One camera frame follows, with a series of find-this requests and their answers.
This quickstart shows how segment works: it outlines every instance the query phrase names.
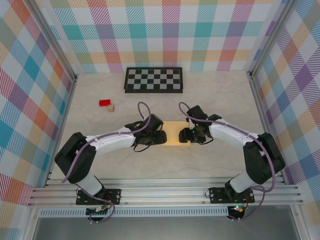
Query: white marble surface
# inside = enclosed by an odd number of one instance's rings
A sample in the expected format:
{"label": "white marble surface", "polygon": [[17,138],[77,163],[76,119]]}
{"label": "white marble surface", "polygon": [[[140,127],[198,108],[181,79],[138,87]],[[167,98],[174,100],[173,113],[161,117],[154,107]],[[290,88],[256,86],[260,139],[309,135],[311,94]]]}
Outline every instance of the white marble surface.
{"label": "white marble surface", "polygon": [[[125,94],[124,79],[124,73],[80,75],[60,146],[75,132],[98,135],[139,121],[139,101],[164,121],[183,121],[178,103],[184,101],[244,130],[263,132],[244,71],[183,72],[183,94]],[[100,107],[102,99],[111,99],[115,111]],[[244,169],[243,151],[216,139],[203,146],[151,146],[141,153],[133,148],[118,149],[97,157],[91,172],[100,179],[218,178],[233,177]],[[51,178],[64,178],[56,165]]]}

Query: black and white checkerboard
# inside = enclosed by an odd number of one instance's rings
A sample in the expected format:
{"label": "black and white checkerboard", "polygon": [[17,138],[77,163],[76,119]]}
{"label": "black and white checkerboard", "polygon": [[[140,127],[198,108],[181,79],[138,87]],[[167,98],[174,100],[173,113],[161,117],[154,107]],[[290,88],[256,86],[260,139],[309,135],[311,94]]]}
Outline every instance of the black and white checkerboard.
{"label": "black and white checkerboard", "polygon": [[128,67],[125,93],[182,94],[182,67]]}

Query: gray floor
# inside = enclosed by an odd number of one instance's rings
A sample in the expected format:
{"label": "gray floor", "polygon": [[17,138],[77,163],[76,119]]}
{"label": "gray floor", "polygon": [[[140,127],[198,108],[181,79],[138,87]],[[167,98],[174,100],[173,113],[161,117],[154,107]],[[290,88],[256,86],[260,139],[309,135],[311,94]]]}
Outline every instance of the gray floor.
{"label": "gray floor", "polygon": [[[62,135],[61,145],[76,132],[100,135],[139,121],[137,103],[144,101],[163,121],[184,121],[178,103],[201,106],[208,115],[217,114],[244,130],[263,133],[263,127],[245,71],[183,72],[183,94],[124,93],[124,73],[81,74]],[[99,106],[111,99],[114,112]],[[91,172],[100,179],[223,178],[245,169],[242,149],[215,139],[200,146],[152,146],[136,153],[117,149],[96,157]],[[55,166],[52,179],[65,176]]]}
{"label": "gray floor", "polygon": [[252,218],[114,217],[41,218],[33,240],[298,240],[289,206],[263,206]]}

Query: purple cable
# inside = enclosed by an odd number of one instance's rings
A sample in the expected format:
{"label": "purple cable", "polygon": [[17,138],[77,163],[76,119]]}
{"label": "purple cable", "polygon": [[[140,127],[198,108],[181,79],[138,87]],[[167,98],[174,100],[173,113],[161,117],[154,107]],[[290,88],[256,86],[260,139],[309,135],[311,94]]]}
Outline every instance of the purple cable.
{"label": "purple cable", "polygon": [[74,167],[75,167],[75,165],[76,165],[76,162],[77,162],[80,154],[84,151],[84,149],[85,149],[88,145],[90,145],[91,143],[93,143],[93,142],[96,141],[96,140],[99,140],[99,139],[102,139],[102,138],[105,138],[105,137],[108,137],[108,136],[112,136],[112,135],[135,134],[135,133],[141,132],[142,130],[144,130],[144,129],[149,125],[150,120],[151,120],[151,111],[150,111],[150,108],[149,108],[149,106],[148,106],[146,103],[144,103],[143,101],[138,102],[138,110],[139,110],[139,113],[140,113],[141,117],[143,117],[143,115],[142,115],[141,110],[140,110],[140,104],[143,104],[143,105],[146,107],[146,109],[148,110],[148,113],[149,113],[148,120],[147,120],[146,124],[145,124],[142,128],[140,128],[140,129],[138,129],[138,130],[135,130],[135,131],[124,131],[124,132],[117,132],[117,131],[116,131],[116,132],[109,132],[109,133],[103,134],[103,135],[101,135],[101,136],[99,136],[99,137],[97,137],[97,138],[94,138],[94,139],[88,141],[85,145],[83,145],[83,146],[80,148],[80,150],[79,150],[78,153],[76,154],[76,156],[75,156],[75,158],[74,158],[74,160],[73,160],[73,162],[72,162],[72,164],[71,164],[71,166],[70,166],[70,169],[69,169],[68,173],[65,175],[65,178],[62,180],[62,183],[66,182],[66,181],[68,180],[68,178],[70,177],[70,174],[72,173],[72,170],[74,169]]}
{"label": "purple cable", "polygon": [[[105,199],[102,199],[102,198],[99,198],[99,197],[95,197],[95,196],[92,196],[90,193],[88,193],[87,191],[85,191],[84,189],[82,189],[78,184],[76,184],[81,190],[82,192],[84,192],[88,197],[92,198],[92,199],[95,199],[95,200],[98,200],[98,201],[101,201],[101,202],[104,202],[108,205],[111,205],[113,207],[112,209],[112,212],[109,214],[109,216],[106,216],[105,218],[103,218],[102,220],[100,220],[98,223],[103,223],[105,221],[107,221],[109,218],[111,218],[111,216],[113,214],[115,214],[115,211],[116,211],[116,206],[111,202],[111,201],[108,201],[108,200],[105,200]],[[92,219],[91,219],[91,216],[92,216],[92,213],[89,215],[89,220],[92,222],[94,222]]]}
{"label": "purple cable", "polygon": [[[228,128],[231,128],[233,130],[236,130],[237,132],[245,135],[245,136],[248,136],[249,138],[251,138],[252,140],[254,140],[258,145],[259,147],[262,149],[262,151],[264,152],[265,156],[266,156],[266,159],[268,160],[268,163],[270,165],[270,169],[271,169],[271,174],[272,174],[272,184],[271,184],[271,187],[267,190],[264,189],[264,192],[265,193],[269,193],[271,192],[274,188],[275,188],[275,185],[276,185],[276,173],[275,173],[275,168],[274,168],[274,165],[272,164],[272,161],[271,161],[271,158],[267,152],[267,150],[265,149],[265,147],[262,145],[261,142],[258,141],[258,139],[256,139],[254,136],[248,134],[247,132],[235,127],[235,126],[232,126],[230,124],[225,124],[223,122],[219,122],[219,121],[213,121],[213,120],[208,120],[208,119],[197,119],[197,118],[194,118],[192,116],[189,116],[186,112],[184,112],[181,108],[181,104],[185,105],[189,110],[190,110],[190,107],[183,101],[179,102],[179,109],[180,111],[188,118],[188,119],[191,119],[191,120],[194,120],[194,121],[198,121],[198,122],[203,122],[203,123],[213,123],[213,124],[218,124],[218,125],[221,125],[221,126],[226,126]],[[254,190],[259,190],[260,189],[256,189],[256,187],[259,187],[259,186],[253,186],[251,187],[252,189]]]}

